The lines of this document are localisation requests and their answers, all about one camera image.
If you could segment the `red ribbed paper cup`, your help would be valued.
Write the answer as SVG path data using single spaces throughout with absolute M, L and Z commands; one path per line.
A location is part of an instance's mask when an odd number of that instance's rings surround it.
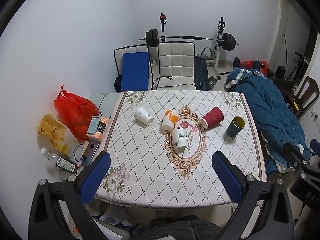
M 201 124 L 205 129 L 217 126 L 224 120 L 224 114 L 219 107 L 214 107 L 201 118 Z

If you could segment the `dark green yellow-lined cup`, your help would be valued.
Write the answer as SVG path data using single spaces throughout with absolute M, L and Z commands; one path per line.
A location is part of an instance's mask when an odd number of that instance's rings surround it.
M 235 116 L 229 124 L 226 132 L 230 137 L 236 137 L 245 127 L 245 120 L 240 116 Z

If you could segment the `white floral cup centre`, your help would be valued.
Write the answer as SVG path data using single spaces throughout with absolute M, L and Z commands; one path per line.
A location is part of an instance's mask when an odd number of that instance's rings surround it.
M 182 150 L 187 147 L 187 132 L 183 127 L 178 127 L 172 130 L 172 143 L 176 150 Z

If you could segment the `white cup far left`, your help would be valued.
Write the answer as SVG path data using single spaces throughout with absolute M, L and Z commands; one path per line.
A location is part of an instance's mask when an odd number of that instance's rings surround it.
M 153 122 L 153 116 L 150 115 L 150 113 L 143 107 L 137 109 L 134 113 L 134 116 L 138 121 L 142 122 L 145 125 L 149 125 Z

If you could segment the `orange white paper cup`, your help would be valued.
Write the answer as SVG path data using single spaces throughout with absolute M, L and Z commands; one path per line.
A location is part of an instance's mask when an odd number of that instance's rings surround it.
M 165 112 L 162 119 L 162 127 L 166 131 L 172 131 L 178 121 L 179 114 L 174 109 L 169 109 Z

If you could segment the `black labelled bottle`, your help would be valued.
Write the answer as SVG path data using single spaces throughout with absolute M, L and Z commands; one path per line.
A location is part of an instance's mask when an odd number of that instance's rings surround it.
M 62 157 L 58 157 L 57 161 L 56 161 L 56 166 L 61 169 L 64 170 L 66 172 L 69 172 L 71 174 L 75 174 L 77 172 L 77 165 L 74 164 L 71 161 L 68 161 L 67 159 L 64 159 Z

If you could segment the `silver device on side table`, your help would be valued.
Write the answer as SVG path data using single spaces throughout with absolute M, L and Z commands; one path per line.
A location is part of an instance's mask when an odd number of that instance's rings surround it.
M 96 154 L 97 150 L 99 149 L 100 143 L 99 142 L 90 142 L 87 148 L 85 149 L 83 155 L 81 156 L 79 163 L 81 166 L 88 166 L 94 155 Z

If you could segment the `bag of yellow chips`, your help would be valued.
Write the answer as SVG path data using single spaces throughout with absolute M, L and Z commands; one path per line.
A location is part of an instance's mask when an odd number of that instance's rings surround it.
M 57 152 L 67 156 L 71 156 L 78 146 L 78 140 L 69 128 L 57 120 L 52 113 L 42 117 L 38 134 L 45 137 Z

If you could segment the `orange box with phone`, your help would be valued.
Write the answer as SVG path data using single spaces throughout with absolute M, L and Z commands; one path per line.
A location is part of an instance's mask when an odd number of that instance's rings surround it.
M 102 142 L 109 119 L 102 116 L 92 116 L 87 130 L 89 140 Z

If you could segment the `blue quilted blanket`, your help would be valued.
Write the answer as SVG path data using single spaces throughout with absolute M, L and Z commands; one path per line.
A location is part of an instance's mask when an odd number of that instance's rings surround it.
M 258 70 L 236 67 L 227 76 L 225 88 L 244 94 L 254 123 L 266 143 L 265 160 L 267 174 L 287 173 L 293 169 L 283 153 L 283 146 L 291 143 L 306 160 L 310 160 L 310 148 L 297 117 L 288 109 L 278 87 Z

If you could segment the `floral diamond pattern tablecloth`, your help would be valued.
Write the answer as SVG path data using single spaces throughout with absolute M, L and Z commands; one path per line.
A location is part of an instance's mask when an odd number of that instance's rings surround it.
M 195 208 L 230 201 L 212 168 L 212 155 L 221 151 L 244 174 L 267 179 L 263 154 L 251 111 L 241 93 L 197 90 L 153 90 L 97 96 L 99 109 L 109 118 L 101 148 L 111 167 L 97 197 L 112 204 L 151 208 Z M 134 113 L 143 107 L 153 116 L 145 125 Z M 201 118 L 219 107 L 224 120 L 205 129 Z M 176 150 L 172 131 L 162 127 L 167 110 L 178 112 L 174 127 L 187 132 L 187 147 Z M 245 120 L 236 137 L 226 130 L 235 116 Z

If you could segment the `dark wooden chair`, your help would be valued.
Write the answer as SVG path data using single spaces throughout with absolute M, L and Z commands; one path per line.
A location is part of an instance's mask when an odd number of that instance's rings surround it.
M 319 98 L 319 86 L 313 78 L 307 76 L 297 95 L 288 94 L 287 96 L 289 97 L 289 108 L 299 119 Z

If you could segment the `red bag on floor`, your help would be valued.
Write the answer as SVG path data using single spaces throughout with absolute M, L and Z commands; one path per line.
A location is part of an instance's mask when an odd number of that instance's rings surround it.
M 249 60 L 240 62 L 240 67 L 247 69 L 259 70 L 264 75 L 269 76 L 270 69 L 268 67 L 268 62 L 266 61 L 258 61 L 258 60 Z

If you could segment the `white weight bench rack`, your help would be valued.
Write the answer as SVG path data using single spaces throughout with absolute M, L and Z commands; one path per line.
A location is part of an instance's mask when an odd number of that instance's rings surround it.
M 165 28 L 164 28 L 165 24 L 167 23 L 167 18 L 163 13 L 161 13 L 160 20 L 161 20 L 161 25 L 162 25 L 161 26 L 161 36 L 167 36 L 165 34 Z M 218 26 L 217 26 L 217 38 L 222 38 L 223 31 L 225 30 L 225 24 L 226 23 L 223 20 L 223 17 L 221 17 L 218 22 Z M 212 65 L 214 74 L 215 74 L 218 81 L 221 80 L 221 74 L 217 70 L 217 67 L 219 64 L 219 58 L 220 58 L 220 50 L 221 50 L 221 47 L 218 46 L 217 42 L 216 42 L 216 45 L 214 47 L 214 51 L 212 52 L 212 59 L 209 60 L 209 63 Z

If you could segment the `barbell with black weights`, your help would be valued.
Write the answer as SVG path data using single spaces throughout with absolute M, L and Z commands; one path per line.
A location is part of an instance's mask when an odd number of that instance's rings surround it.
M 157 29 L 149 29 L 145 33 L 144 38 L 140 38 L 139 41 L 146 41 L 146 44 L 150 47 L 158 47 L 160 41 L 164 42 L 166 39 L 182 39 L 182 40 L 198 40 L 198 41 L 216 41 L 217 45 L 225 51 L 233 51 L 239 44 L 236 42 L 235 37 L 232 34 L 223 33 L 222 38 L 204 38 L 201 36 L 159 36 Z

